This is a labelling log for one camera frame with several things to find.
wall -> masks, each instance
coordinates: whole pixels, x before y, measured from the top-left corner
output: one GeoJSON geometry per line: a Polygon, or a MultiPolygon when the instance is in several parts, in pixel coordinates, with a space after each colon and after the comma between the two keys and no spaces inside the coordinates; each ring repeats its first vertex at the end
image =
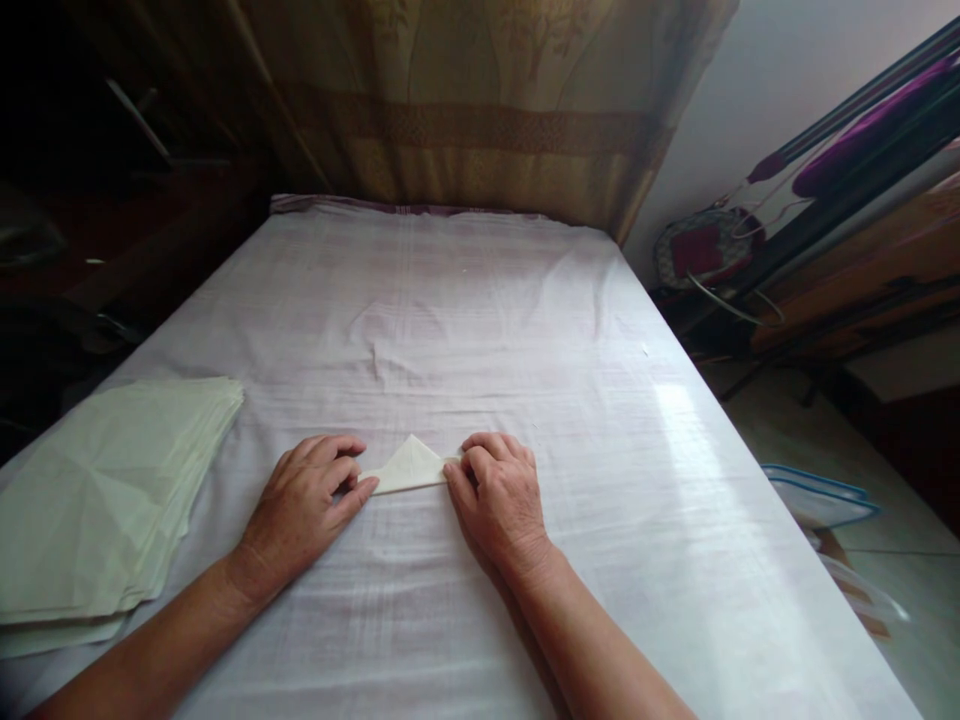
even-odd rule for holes
{"type": "Polygon", "coordinates": [[[741,0],[624,247],[641,282],[657,285],[650,256],[667,223],[732,190],[957,12],[956,0],[741,0]]]}
{"type": "Polygon", "coordinates": [[[847,364],[882,403],[960,386],[960,325],[847,364]]]}

stack of paper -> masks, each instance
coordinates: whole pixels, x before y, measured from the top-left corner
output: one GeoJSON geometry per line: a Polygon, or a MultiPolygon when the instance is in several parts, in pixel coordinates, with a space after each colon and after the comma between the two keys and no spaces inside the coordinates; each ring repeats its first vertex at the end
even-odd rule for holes
{"type": "Polygon", "coordinates": [[[0,657],[107,639],[160,594],[242,402],[229,378],[136,382],[32,448],[0,494],[0,657]]]}

plastic container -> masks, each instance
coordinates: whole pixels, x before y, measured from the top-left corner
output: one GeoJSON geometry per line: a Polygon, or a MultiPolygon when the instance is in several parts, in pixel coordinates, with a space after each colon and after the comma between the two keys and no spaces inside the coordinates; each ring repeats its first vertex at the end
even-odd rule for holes
{"type": "Polygon", "coordinates": [[[866,500],[867,498],[867,491],[862,488],[820,477],[819,475],[813,475],[812,473],[790,468],[786,465],[764,463],[760,467],[771,480],[787,480],[808,487],[811,490],[839,495],[840,497],[849,498],[850,500],[866,500]]]}
{"type": "Polygon", "coordinates": [[[870,602],[873,603],[872,605],[848,592],[843,593],[844,597],[847,598],[847,602],[850,603],[850,607],[852,607],[858,615],[865,615],[883,623],[910,622],[909,613],[903,609],[900,603],[869,580],[866,580],[833,558],[819,554],[817,557],[820,558],[824,567],[827,568],[827,572],[829,572],[835,580],[840,580],[847,585],[855,587],[870,598],[870,602]]]}
{"type": "Polygon", "coordinates": [[[880,508],[865,500],[815,490],[792,480],[771,478],[783,504],[800,527],[829,530],[873,517],[880,508]]]}

left hand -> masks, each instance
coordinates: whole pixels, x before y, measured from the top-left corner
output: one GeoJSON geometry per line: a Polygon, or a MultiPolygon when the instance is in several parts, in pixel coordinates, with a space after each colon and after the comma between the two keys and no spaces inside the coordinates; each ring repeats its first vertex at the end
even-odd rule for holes
{"type": "Polygon", "coordinates": [[[370,499],[379,479],[357,483],[352,435],[317,435],[288,450],[267,481],[240,544],[227,558],[232,584],[259,607],[315,563],[370,499]],[[348,492],[334,500],[341,486],[348,492]]]}

bed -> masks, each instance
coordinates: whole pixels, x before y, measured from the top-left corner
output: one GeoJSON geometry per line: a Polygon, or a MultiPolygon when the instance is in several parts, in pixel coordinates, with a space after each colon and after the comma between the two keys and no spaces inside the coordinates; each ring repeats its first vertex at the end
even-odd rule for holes
{"type": "MultiPolygon", "coordinates": [[[[355,433],[536,452],[547,529],[702,718],[919,717],[603,233],[541,216],[287,197],[113,375],[229,375],[246,401],[154,614],[237,542],[279,455],[355,433]]],[[[0,665],[22,712],[106,647],[0,665]]],[[[377,496],[180,710],[542,717],[556,688],[447,490],[377,496]]]]}

